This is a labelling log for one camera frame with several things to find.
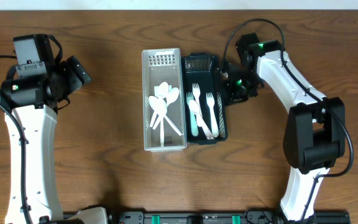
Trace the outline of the white plastic fork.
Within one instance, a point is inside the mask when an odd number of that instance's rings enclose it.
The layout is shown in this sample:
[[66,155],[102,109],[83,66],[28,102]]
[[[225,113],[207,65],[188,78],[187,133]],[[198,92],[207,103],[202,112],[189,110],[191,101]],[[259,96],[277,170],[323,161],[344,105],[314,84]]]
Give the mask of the white plastic fork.
[[213,137],[217,138],[219,136],[219,129],[218,129],[218,124],[217,124],[216,116],[215,116],[215,112],[214,112],[215,100],[214,100],[213,94],[211,92],[206,94],[206,102],[209,107],[209,113],[210,113],[210,117],[211,117],[211,131],[212,131]]
[[[187,92],[186,93],[186,104],[188,107],[190,107],[190,100],[193,100],[194,96],[191,92]],[[191,134],[194,137],[197,137],[199,132],[198,132],[198,126],[196,123],[196,116],[195,114],[190,110],[190,128],[191,128]]]
[[192,93],[194,96],[194,100],[196,101],[196,103],[199,106],[199,117],[202,118],[202,112],[201,112],[201,106],[200,106],[200,95],[201,95],[201,90],[200,90],[200,86],[197,83],[193,83],[192,84]]

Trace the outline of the dark green plastic basket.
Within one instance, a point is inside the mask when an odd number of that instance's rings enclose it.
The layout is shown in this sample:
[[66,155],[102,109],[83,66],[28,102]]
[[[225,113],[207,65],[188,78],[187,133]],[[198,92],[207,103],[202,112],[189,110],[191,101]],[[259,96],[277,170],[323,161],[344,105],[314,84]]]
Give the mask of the dark green plastic basket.
[[[216,55],[208,53],[192,53],[189,56],[181,58],[183,93],[185,95],[185,124],[187,130],[187,141],[189,143],[208,145],[225,141],[228,137],[225,101],[222,88],[221,74],[219,70],[219,58]],[[186,93],[192,93],[192,84],[197,83],[200,86],[200,106],[203,119],[206,125],[211,127],[211,117],[209,107],[206,102],[206,94],[213,94],[214,112],[219,129],[219,136],[214,139],[207,139],[202,128],[198,126],[198,136],[191,134],[190,128],[190,109],[186,104]]]

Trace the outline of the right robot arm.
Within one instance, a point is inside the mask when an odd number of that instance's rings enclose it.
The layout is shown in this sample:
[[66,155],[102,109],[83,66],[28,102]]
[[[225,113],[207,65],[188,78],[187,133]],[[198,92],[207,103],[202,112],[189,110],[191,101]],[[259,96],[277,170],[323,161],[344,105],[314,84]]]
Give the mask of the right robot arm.
[[288,113],[283,151],[291,169],[277,223],[308,223],[321,181],[344,155],[344,103],[328,98],[292,64],[277,40],[243,35],[236,42],[242,68],[225,64],[228,103],[243,103],[268,84]]

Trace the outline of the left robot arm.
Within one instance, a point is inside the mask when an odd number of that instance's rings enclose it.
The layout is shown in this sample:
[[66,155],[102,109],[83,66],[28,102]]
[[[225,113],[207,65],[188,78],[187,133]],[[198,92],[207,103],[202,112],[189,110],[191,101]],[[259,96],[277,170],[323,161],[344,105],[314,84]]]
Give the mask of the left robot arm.
[[55,181],[58,103],[91,77],[75,56],[66,61],[12,66],[0,89],[11,147],[11,192],[6,223],[64,219]]

